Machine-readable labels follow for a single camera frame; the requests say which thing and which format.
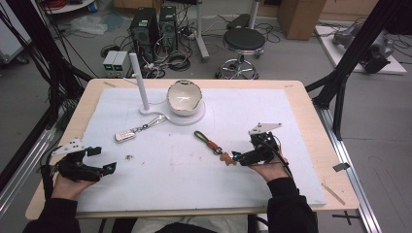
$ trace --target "floor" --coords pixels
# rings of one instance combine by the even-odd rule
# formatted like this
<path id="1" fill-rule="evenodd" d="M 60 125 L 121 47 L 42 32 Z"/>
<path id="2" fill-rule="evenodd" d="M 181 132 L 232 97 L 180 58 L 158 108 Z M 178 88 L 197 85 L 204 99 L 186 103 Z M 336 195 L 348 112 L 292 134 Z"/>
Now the floor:
<path id="1" fill-rule="evenodd" d="M 89 15 L 86 10 L 63 14 L 57 18 L 61 27 L 73 18 Z M 94 16 L 119 16 L 110 8 Z M 67 39 L 98 77 L 105 77 L 100 56 L 102 48 L 119 44 L 120 36 L 127 36 L 130 19 L 112 20 L 104 36 L 73 33 Z M 225 23 L 220 17 L 204 18 L 204 34 L 210 60 L 201 62 L 199 50 L 193 44 L 191 66 L 185 72 L 166 71 L 164 79 L 214 79 L 217 68 L 235 54 L 223 48 Z M 277 26 L 275 18 L 258 18 L 257 23 Z M 319 38 L 309 41 L 286 40 L 281 32 L 269 35 L 273 42 L 266 43 L 260 59 L 250 57 L 256 65 L 261 80 L 299 80 L 307 85 L 328 75 L 333 66 Z M 402 37 L 412 43 L 412 39 Z M 401 50 L 411 54 L 412 50 Z M 395 51 L 397 61 L 412 62 L 412 58 Z M 74 65 L 94 76 L 81 59 L 69 49 Z M 377 217 L 382 232 L 403 233 L 412 229 L 412 65 L 403 64 L 406 75 L 366 75 L 353 73 L 347 83 L 345 107 L 342 118 L 342 137 L 351 156 L 360 182 Z M 315 97 L 319 90 L 309 93 Z M 48 107 L 48 86 L 38 74 L 34 64 L 12 62 L 0 70 L 0 169 L 11 159 L 28 133 Z M 330 103 L 333 112 L 334 102 Z M 0 219 L 2 232 L 21 232 L 27 219 L 25 209 L 40 180 L 33 173 L 18 192 L 13 204 Z M 365 232 L 362 222 L 343 216 L 344 212 L 318 213 L 320 232 Z M 357 211 L 348 211 L 349 216 L 358 216 Z M 82 232 L 98 232 L 101 219 L 82 219 Z M 110 232 L 113 220 L 106 223 L 104 232 Z"/>

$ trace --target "wooden table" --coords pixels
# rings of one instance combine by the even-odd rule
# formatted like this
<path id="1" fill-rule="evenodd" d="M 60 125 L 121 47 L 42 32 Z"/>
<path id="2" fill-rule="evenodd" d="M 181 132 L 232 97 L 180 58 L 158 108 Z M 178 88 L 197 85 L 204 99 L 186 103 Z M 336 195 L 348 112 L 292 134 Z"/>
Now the wooden table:
<path id="1" fill-rule="evenodd" d="M 145 80 L 146 88 L 166 88 L 176 80 Z M 201 88 L 273 88 L 283 89 L 289 99 L 296 123 L 311 156 L 312 163 L 318 174 L 323 191 L 326 196 L 326 205 L 313 207 L 314 211 L 330 210 L 354 210 L 359 207 L 358 198 L 344 171 L 335 172 L 333 166 L 339 164 L 336 152 L 326 134 L 311 99 L 303 84 L 298 81 L 237 81 L 237 80 L 193 80 Z M 94 109 L 99 101 L 104 88 L 137 88 L 135 84 L 124 80 L 96 79 L 88 83 L 86 91 L 73 114 L 66 131 L 60 141 L 66 144 L 75 137 L 82 138 Z M 61 157 L 55 157 L 51 163 L 55 163 Z M 26 217 L 36 219 L 44 206 L 43 184 L 40 183 L 33 199 L 31 200 Z M 196 210 L 190 213 L 181 212 L 121 212 L 121 213 L 85 213 L 78 217 L 119 217 L 119 216 L 173 216 L 173 215 L 221 215 L 221 214 L 245 214 L 245 210 Z M 265 209 L 250 210 L 249 213 L 264 213 Z"/>

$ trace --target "black stool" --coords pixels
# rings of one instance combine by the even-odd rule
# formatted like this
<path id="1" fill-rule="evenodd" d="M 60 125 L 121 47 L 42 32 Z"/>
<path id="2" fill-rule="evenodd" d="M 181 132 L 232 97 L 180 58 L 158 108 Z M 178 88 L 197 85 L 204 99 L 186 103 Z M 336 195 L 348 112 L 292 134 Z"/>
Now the black stool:
<path id="1" fill-rule="evenodd" d="M 257 80 L 258 73 L 255 66 L 245 60 L 246 54 L 255 54 L 259 57 L 263 51 L 265 43 L 264 37 L 254 29 L 233 28 L 224 33 L 223 45 L 228 50 L 237 52 L 237 59 L 230 59 L 225 62 L 215 77 L 224 77 L 231 80 L 242 76 L 245 80 Z"/>

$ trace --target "white bowl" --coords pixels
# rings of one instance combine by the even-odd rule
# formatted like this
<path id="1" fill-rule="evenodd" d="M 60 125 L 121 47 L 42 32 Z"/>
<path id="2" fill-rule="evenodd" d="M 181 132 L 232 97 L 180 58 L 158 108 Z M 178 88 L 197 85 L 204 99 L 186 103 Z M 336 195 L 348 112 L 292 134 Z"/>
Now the white bowl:
<path id="1" fill-rule="evenodd" d="M 177 81 L 167 91 L 167 102 L 173 113 L 190 116 L 197 113 L 202 101 L 200 87 L 191 81 Z"/>

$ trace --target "human hand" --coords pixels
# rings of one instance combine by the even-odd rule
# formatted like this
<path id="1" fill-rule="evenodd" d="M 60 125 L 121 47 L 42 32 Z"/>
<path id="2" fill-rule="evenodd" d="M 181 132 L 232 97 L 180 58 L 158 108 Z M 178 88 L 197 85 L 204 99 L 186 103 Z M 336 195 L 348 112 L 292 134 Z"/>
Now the human hand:
<path id="1" fill-rule="evenodd" d="M 95 182 L 73 182 L 58 174 L 54 182 L 54 190 L 51 198 L 75 200 L 83 190 L 93 184 L 95 184 Z"/>
<path id="2" fill-rule="evenodd" d="M 279 150 L 279 154 L 285 162 L 288 163 L 288 160 L 282 154 L 282 150 Z M 270 162 L 253 164 L 249 167 L 257 171 L 267 183 L 278 178 L 287 178 L 289 176 L 285 168 L 282 166 L 278 156 L 275 156 Z"/>

